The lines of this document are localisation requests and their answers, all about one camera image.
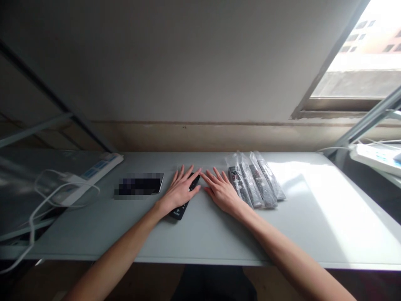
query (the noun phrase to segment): hand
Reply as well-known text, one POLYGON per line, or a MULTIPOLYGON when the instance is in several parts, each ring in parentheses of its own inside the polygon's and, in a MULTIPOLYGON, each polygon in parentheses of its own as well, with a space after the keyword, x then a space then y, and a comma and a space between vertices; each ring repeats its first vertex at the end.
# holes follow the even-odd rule
POLYGON ((221 210, 234 217, 238 217, 238 213, 243 211, 244 208, 250 207, 238 196, 226 173, 222 171, 220 175, 215 167, 213 167, 213 170, 216 176, 209 170, 206 170, 207 175, 200 173, 201 177, 210 186, 205 187, 206 192, 221 210))
POLYGON ((196 186, 193 191, 189 191, 189 186, 199 175, 202 169, 198 169, 189 179, 189 175, 193 170, 193 165, 184 174, 184 165, 181 167, 181 172, 175 172, 173 181, 166 194, 157 202, 163 216, 167 215, 171 210, 182 206, 188 202, 201 188, 200 185, 196 186))

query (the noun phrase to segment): table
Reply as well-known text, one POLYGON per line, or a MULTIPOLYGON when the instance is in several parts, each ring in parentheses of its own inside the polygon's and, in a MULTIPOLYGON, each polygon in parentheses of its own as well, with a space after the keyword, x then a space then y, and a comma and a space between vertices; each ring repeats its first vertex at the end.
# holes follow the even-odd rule
MULTIPOLYGON (((124 153, 124 161, 98 182, 97 201, 65 211, 27 259, 96 260, 167 190, 177 166, 227 170, 230 153, 124 153), (142 201, 113 199, 127 173, 165 173, 161 194, 142 201)), ((319 153, 262 153, 287 200, 256 212, 324 268, 401 270, 401 226, 319 153)), ((80 202, 91 202, 84 195, 80 202)), ((16 258, 2 252, 3 258, 16 258)), ((181 221, 165 217, 150 233, 136 262, 266 265, 269 258, 250 233, 222 212, 204 191, 181 221)))

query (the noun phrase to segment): plastic bag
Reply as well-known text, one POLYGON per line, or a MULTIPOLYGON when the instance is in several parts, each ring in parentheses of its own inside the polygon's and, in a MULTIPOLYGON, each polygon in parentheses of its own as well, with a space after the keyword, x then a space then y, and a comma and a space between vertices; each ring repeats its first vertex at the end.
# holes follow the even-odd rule
POLYGON ((244 153, 237 154, 240 157, 240 167, 242 171, 242 175, 244 176, 245 185, 248 189, 249 197, 251 198, 252 205, 254 208, 263 207, 263 198, 260 194, 259 188, 255 182, 255 179, 252 175, 251 168, 249 167, 249 159, 245 156, 244 153))
POLYGON ((246 189, 244 176, 239 165, 240 163, 238 154, 234 154, 231 157, 226 157, 226 162, 228 165, 228 178, 231 184, 234 186, 235 191, 245 203, 253 208, 254 206, 252 205, 248 190, 246 189))
POLYGON ((285 194, 283 190, 281 189, 280 184, 277 182, 276 177, 274 176, 272 170, 270 169, 269 165, 267 162, 263 159, 261 154, 256 151, 256 152, 251 152, 251 156, 253 155, 256 158, 256 161, 258 162, 258 165, 260 169, 262 170, 262 173, 264 174, 267 182, 269 183, 270 187, 272 188, 274 194, 276 195, 277 200, 285 200, 285 194))
POLYGON ((256 156, 253 152, 249 156, 251 164, 249 165, 252 175, 255 179, 256 185, 259 188, 259 192, 263 199, 263 208, 275 208, 277 207, 277 197, 271 188, 270 184, 263 175, 262 170, 258 164, 256 156))

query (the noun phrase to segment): white power strip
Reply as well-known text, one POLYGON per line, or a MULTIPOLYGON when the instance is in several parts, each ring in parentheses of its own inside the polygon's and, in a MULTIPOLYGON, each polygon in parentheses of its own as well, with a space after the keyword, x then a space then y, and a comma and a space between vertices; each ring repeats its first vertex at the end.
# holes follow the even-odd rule
POLYGON ((401 177, 401 163, 394 160, 400 151, 379 149, 364 144, 352 145, 351 159, 401 177))
POLYGON ((94 185, 97 181, 103 178, 109 171, 111 171, 114 167, 116 167, 119 163, 124 160, 124 157, 117 153, 106 154, 103 157, 103 160, 96 163, 93 167, 91 167, 88 171, 86 171, 81 177, 75 176, 71 179, 67 180, 78 181, 77 179, 81 179, 85 183, 89 185, 79 185, 74 184, 75 186, 69 187, 65 191, 61 191, 57 195, 55 195, 52 200, 55 203, 58 203, 63 206, 71 206, 74 204, 83 194, 91 188, 90 185, 94 185))

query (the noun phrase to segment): person's leg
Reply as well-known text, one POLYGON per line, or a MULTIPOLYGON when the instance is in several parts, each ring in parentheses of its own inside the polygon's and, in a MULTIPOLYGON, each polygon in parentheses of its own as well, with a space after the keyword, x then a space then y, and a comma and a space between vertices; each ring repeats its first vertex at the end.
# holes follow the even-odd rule
POLYGON ((204 300, 201 265, 186 265, 171 301, 204 300))
POLYGON ((208 298, 256 301, 257 292, 241 266, 205 265, 205 293, 208 298))

